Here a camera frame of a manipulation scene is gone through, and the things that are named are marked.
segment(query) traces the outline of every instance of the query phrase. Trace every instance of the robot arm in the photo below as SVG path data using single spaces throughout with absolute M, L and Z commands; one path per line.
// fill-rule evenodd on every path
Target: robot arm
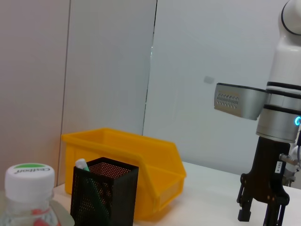
M 283 178 L 290 183 L 300 165 L 301 0 L 290 0 L 278 22 L 280 40 L 266 90 L 218 83 L 214 96 L 217 110 L 251 120 L 260 116 L 253 166 L 241 175 L 237 202 L 239 221 L 249 221 L 253 199 L 266 203 L 264 226 L 282 225 L 289 203 Z

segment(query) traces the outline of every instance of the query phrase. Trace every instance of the blue indicator light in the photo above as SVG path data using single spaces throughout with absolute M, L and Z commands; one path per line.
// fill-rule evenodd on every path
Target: blue indicator light
M 300 120 L 301 120 L 301 117 L 298 116 L 296 119 L 295 119 L 295 125 L 296 126 L 300 126 Z

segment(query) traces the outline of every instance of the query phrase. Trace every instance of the white table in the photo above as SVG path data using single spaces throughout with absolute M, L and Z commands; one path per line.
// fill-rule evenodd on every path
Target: white table
M 189 163 L 184 166 L 187 178 L 183 194 L 149 222 L 135 222 L 134 226 L 262 226 L 267 205 L 256 200 L 252 203 L 250 222 L 237 220 L 239 175 Z M 300 226 L 301 190 L 285 190 L 291 201 L 283 226 Z M 55 188 L 55 200 L 70 210 L 71 196 L 65 193 L 64 185 Z

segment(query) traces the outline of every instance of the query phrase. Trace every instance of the vent grille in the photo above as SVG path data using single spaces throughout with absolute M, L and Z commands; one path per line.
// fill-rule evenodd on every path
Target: vent grille
M 238 101 L 239 101 L 238 97 L 230 96 L 222 93 L 219 93 L 217 95 L 217 100 L 216 100 L 218 105 L 234 108 L 234 109 L 237 109 Z

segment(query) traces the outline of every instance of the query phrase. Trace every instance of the plastic bottle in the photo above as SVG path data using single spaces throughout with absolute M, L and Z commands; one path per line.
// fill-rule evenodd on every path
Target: plastic bottle
M 60 226 L 49 205 L 55 172 L 43 164 L 10 167 L 5 174 L 7 207 L 0 226 Z

